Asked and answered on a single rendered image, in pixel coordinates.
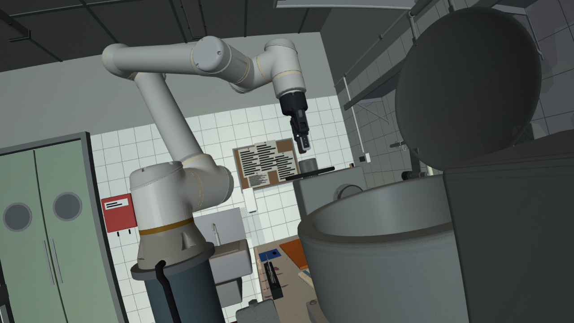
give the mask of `double door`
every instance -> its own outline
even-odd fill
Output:
[[[77,140],[0,156],[0,262],[14,323],[123,322],[85,150]]]

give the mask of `red box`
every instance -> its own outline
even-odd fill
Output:
[[[103,198],[102,211],[108,233],[138,226],[130,193]]]

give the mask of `blue object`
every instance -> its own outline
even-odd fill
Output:
[[[261,259],[261,262],[266,262],[267,259],[271,260],[271,259],[277,258],[277,257],[281,257],[281,254],[279,253],[279,250],[277,250],[277,249],[269,250],[269,251],[262,252],[259,254],[259,259]]]

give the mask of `cork board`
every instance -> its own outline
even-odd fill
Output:
[[[256,150],[262,147],[262,144],[266,144],[266,147],[263,147],[264,150]],[[256,174],[253,172],[245,172],[242,167],[242,158],[245,156],[244,153],[248,153],[253,156],[255,159],[258,158],[257,155],[267,155],[266,158],[270,159],[269,156],[272,156],[274,161],[279,159],[285,160],[283,164],[287,164],[290,167],[291,171],[288,174],[299,174],[299,166],[297,164],[297,155],[295,154],[295,148],[293,146],[293,140],[291,139],[283,139],[283,140],[269,140],[265,141],[264,143],[258,143],[251,146],[246,146],[242,148],[235,148],[233,149],[233,155],[235,158],[235,164],[237,166],[237,174],[239,177],[239,181],[241,183],[241,189],[248,189],[252,187],[254,190],[262,189],[264,187],[269,187],[277,184],[282,184],[286,182],[290,182],[289,180],[280,180],[280,177],[284,177],[287,173],[282,170],[271,170],[265,171],[264,168],[261,167],[261,170],[258,171]]]

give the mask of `gray tiled wall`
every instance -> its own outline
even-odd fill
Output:
[[[478,0],[456,0],[457,9],[472,6]],[[539,129],[538,137],[562,130],[574,129],[574,1],[539,0],[526,8],[532,21],[534,32],[544,54],[541,60],[542,89],[537,110],[532,123]],[[424,32],[428,26],[448,13],[448,2],[440,0],[434,8],[426,12],[416,22],[418,32]],[[524,16],[515,16],[530,32]],[[387,50],[375,59],[354,80],[349,81],[350,96],[354,97],[373,81],[406,57],[412,46],[410,29],[396,39]],[[346,90],[338,94],[339,103],[348,102]],[[401,141],[401,133],[394,116],[394,91],[383,98],[383,102],[372,103],[369,109],[379,115],[388,115],[389,123],[379,119],[365,109],[355,106],[355,114],[364,152],[371,156],[371,163],[363,163],[367,186],[376,187],[400,181],[401,173],[411,169],[409,150],[389,148],[389,145]],[[359,164],[359,155],[363,155],[351,109],[343,111],[343,118],[351,152],[355,164]]]

